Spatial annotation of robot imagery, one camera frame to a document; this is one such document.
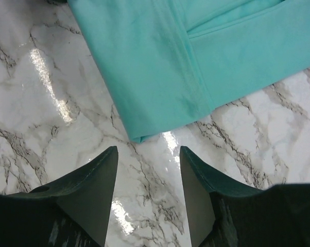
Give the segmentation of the teal t shirt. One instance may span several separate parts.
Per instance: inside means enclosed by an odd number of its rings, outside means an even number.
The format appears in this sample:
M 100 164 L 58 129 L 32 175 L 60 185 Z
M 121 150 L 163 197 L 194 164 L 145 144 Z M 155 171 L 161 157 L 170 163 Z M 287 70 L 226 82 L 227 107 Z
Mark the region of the teal t shirt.
M 69 1 L 131 141 L 310 67 L 310 1 Z

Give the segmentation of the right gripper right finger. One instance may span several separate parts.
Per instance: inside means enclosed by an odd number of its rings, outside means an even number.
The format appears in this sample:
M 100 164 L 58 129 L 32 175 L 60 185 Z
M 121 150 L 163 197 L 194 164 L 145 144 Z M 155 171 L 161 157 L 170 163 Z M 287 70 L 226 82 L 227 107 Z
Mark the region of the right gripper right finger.
M 192 246 L 265 246 L 259 189 L 180 148 L 181 177 Z

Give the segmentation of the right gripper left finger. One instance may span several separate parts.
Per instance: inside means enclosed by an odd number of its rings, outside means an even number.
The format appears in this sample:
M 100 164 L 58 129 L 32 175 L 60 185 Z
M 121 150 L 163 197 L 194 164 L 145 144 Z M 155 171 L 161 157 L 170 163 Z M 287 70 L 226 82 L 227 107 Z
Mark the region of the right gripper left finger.
M 118 167 L 116 146 L 29 193 L 16 246 L 104 246 Z

